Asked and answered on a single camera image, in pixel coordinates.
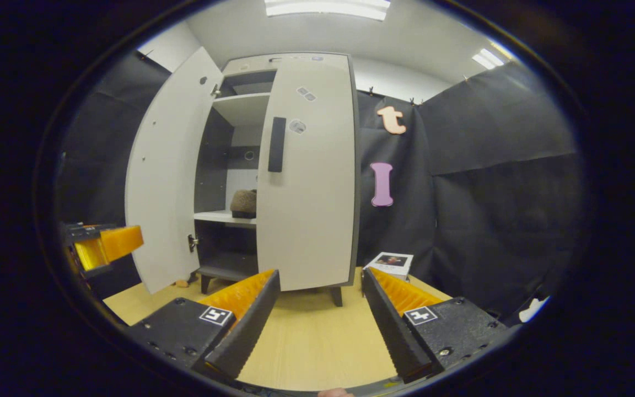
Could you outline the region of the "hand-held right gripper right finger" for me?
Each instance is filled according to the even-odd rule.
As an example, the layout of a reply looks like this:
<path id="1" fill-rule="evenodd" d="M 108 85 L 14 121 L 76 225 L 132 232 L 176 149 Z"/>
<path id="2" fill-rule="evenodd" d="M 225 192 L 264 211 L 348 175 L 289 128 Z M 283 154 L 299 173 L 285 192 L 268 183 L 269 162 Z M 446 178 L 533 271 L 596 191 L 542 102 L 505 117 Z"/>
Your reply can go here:
<path id="1" fill-rule="evenodd" d="M 504 323 L 463 297 L 441 299 L 376 268 L 361 286 L 396 374 L 404 383 L 461 367 L 509 335 Z"/>

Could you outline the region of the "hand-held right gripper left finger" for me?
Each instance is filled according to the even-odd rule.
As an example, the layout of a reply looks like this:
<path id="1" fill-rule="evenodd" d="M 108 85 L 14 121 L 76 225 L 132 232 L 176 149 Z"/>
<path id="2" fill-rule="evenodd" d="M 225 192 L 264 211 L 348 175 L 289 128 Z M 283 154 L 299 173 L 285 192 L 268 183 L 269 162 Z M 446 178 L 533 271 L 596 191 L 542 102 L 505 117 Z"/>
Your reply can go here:
<path id="1" fill-rule="evenodd" d="M 199 301 L 177 297 L 127 327 L 136 344 L 184 371 L 236 379 L 279 293 L 279 271 L 247 277 Z"/>

